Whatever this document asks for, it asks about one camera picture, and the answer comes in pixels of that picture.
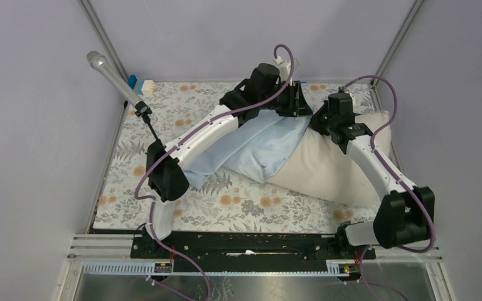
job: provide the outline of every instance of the light blue cloth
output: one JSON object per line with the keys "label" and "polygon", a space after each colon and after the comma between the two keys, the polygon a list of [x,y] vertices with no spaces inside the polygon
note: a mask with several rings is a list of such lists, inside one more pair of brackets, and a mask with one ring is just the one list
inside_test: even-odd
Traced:
{"label": "light blue cloth", "polygon": [[311,116],[280,117],[275,111],[261,110],[256,118],[202,152],[184,174],[198,189],[221,166],[263,183],[274,176],[294,152],[310,119]]}

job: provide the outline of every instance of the gray wall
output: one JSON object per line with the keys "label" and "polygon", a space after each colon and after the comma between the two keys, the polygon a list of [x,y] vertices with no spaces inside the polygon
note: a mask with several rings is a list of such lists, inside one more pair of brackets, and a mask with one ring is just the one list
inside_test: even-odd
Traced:
{"label": "gray wall", "polygon": [[121,101],[77,1],[0,0],[0,300],[49,300],[83,231]]}
{"label": "gray wall", "polygon": [[413,2],[92,0],[126,69],[162,81],[246,78],[278,43],[303,80],[374,73]]}
{"label": "gray wall", "polygon": [[400,100],[392,128],[405,171],[436,193],[456,296],[482,300],[482,1],[426,1],[386,77]]}

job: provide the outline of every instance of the pillow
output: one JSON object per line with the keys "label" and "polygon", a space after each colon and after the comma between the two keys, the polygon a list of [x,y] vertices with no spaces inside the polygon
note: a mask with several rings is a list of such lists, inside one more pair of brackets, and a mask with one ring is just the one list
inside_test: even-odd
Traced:
{"label": "pillow", "polygon": [[[356,122],[366,124],[374,132],[388,119],[387,111],[379,111],[359,115]],[[389,127],[376,136],[376,143],[388,155]],[[376,190],[350,157],[343,154],[330,136],[320,135],[311,128],[307,128],[289,160],[267,182],[350,206],[370,206],[378,200]]]}

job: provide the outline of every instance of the table surface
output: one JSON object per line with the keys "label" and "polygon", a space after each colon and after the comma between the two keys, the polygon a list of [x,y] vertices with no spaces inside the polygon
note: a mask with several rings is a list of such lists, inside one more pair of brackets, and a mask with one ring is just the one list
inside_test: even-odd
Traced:
{"label": "table surface", "polygon": [[[154,129],[163,141],[177,138],[200,121],[236,83],[157,83],[152,108]],[[339,85],[303,84],[309,103],[320,107]],[[367,84],[350,87],[356,113],[374,111]],[[134,189],[145,173],[145,150],[154,137],[130,108],[114,152],[102,194],[97,202],[95,230],[134,230],[147,220],[150,200],[134,199]],[[140,194],[150,194],[143,185]],[[379,200],[370,207],[351,207],[305,196],[280,186],[259,184],[228,169],[219,169],[197,191],[191,188],[176,201],[173,229],[178,231],[254,231],[272,233],[334,233],[346,220],[373,219]]]}

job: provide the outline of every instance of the silver microphone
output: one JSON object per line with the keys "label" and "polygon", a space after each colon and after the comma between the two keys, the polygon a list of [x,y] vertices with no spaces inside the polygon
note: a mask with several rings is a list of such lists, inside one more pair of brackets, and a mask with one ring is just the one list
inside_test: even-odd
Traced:
{"label": "silver microphone", "polygon": [[130,86],[117,74],[117,72],[108,64],[106,57],[101,55],[96,51],[90,51],[87,55],[88,62],[90,63],[91,67],[100,74],[102,74],[106,79],[112,83],[116,89],[118,89],[121,94],[126,98],[126,100],[133,106],[136,107],[136,104],[141,101],[141,98],[137,96],[137,93],[134,92]]}

